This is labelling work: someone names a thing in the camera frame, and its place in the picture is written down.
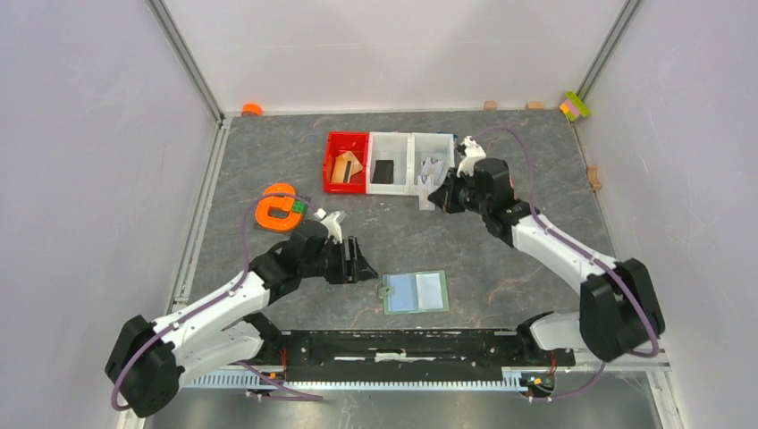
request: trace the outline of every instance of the gray floor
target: gray floor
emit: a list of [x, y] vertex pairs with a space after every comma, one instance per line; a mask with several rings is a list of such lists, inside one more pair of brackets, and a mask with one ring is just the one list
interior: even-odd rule
[[[490, 236], [476, 214], [421, 212], [413, 197], [324, 194], [321, 165], [330, 130], [447, 131], [459, 136], [508, 125], [535, 160], [542, 210], [565, 232], [610, 253], [608, 235], [568, 122], [558, 111], [340, 114], [236, 118], [232, 122], [208, 217], [190, 300], [229, 281], [242, 267], [240, 219], [253, 198], [285, 181], [327, 212], [342, 209], [342, 230], [358, 237], [379, 273], [444, 270], [450, 311], [385, 315], [380, 281], [331, 286], [305, 280], [265, 313], [281, 329], [511, 327], [537, 313], [576, 310], [578, 296], [532, 257]], [[505, 159], [517, 194], [528, 199], [526, 163], [518, 143], [495, 133], [480, 139], [489, 156]], [[248, 228], [251, 255], [279, 234]]]
[[[589, 374], [559, 374], [557, 392]], [[258, 403], [240, 391], [184, 390], [153, 429], [660, 428], [645, 374], [606, 374], [571, 400], [529, 405], [507, 392], [325, 391], [324, 403]]]

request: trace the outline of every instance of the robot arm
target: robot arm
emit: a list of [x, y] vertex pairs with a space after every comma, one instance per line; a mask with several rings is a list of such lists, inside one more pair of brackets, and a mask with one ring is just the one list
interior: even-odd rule
[[665, 330], [650, 274], [636, 259], [620, 262], [568, 236], [544, 214], [515, 197], [508, 165], [486, 157], [470, 137], [458, 146], [463, 160], [450, 168], [429, 201], [445, 213], [466, 210], [482, 216], [487, 230], [556, 273], [579, 295], [579, 312], [539, 315], [527, 321], [538, 349], [589, 349], [610, 362], [648, 340], [629, 299], [606, 273], [620, 277], [644, 310], [654, 333]]
[[[339, 212], [321, 222], [303, 221], [287, 241], [255, 257], [224, 286], [180, 311], [148, 323], [141, 315], [124, 324], [105, 366], [116, 383], [126, 363], [159, 332], [168, 332], [138, 358], [119, 392], [137, 416], [164, 407], [186, 383], [221, 366], [277, 353], [261, 338], [273, 327], [257, 313], [295, 291], [302, 279], [323, 277], [331, 284], [377, 278], [358, 240], [341, 235]], [[184, 323], [180, 319], [195, 313]]]

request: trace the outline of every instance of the yellow and green toy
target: yellow and green toy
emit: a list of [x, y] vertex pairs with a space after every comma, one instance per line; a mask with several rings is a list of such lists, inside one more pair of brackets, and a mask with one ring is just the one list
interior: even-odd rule
[[589, 116], [591, 113], [590, 108], [571, 91], [566, 93], [566, 100], [560, 104], [560, 110], [572, 122], [576, 121], [577, 118]]

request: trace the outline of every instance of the wall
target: wall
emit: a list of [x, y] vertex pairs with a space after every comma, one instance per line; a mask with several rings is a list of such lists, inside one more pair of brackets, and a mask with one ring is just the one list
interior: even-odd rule
[[557, 105], [623, 0], [165, 0], [222, 109]]
[[144, 2], [0, 9], [0, 427], [114, 427], [105, 361], [164, 309], [214, 124]]
[[620, 255], [651, 270], [694, 428], [758, 418], [757, 13], [750, 0], [645, 2], [579, 127]]

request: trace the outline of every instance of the metal post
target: metal post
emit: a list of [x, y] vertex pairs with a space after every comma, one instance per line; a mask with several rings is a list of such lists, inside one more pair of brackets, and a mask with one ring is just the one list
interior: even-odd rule
[[616, 45], [621, 39], [621, 36], [624, 34], [627, 26], [632, 21], [632, 18], [634, 18], [635, 13], [637, 12], [637, 9], [642, 2], [643, 0], [627, 0], [627, 2], [624, 3], [624, 7], [621, 8], [619, 16], [616, 18], [616, 21], [613, 22], [611, 31], [608, 33], [605, 41], [602, 42], [600, 51], [594, 58], [594, 61], [590, 66], [590, 70], [587, 71], [585, 79], [582, 80], [582, 84], [579, 85], [579, 89], [577, 89], [577, 96], [579, 96], [579, 98], [582, 100], [586, 100], [586, 97], [589, 95], [590, 90], [592, 90], [594, 83], [597, 81], [597, 78], [602, 72], [602, 69], [605, 68], [605, 64], [611, 57], [613, 50], [616, 48]]
[[181, 65], [184, 66], [184, 70], [187, 71], [189, 78], [192, 79], [192, 83], [203, 98], [203, 102], [206, 104], [208, 112], [210, 112], [216, 122], [221, 125], [221, 122], [223, 121], [223, 110], [221, 110], [221, 107], [215, 101], [213, 93], [211, 92], [210, 87], [208, 87], [206, 80], [203, 79], [203, 74], [200, 72], [198, 64], [195, 63], [195, 60], [192, 58], [192, 54], [190, 54], [187, 44], [184, 43], [184, 39], [181, 37], [179, 29], [177, 29], [176, 24], [173, 22], [171, 14], [168, 12], [168, 8], [164, 1], [147, 0], [147, 4], [150, 6], [158, 23], [164, 30], [166, 38], [168, 38], [169, 43], [173, 46], [173, 50], [176, 51], [176, 54], [179, 56]]

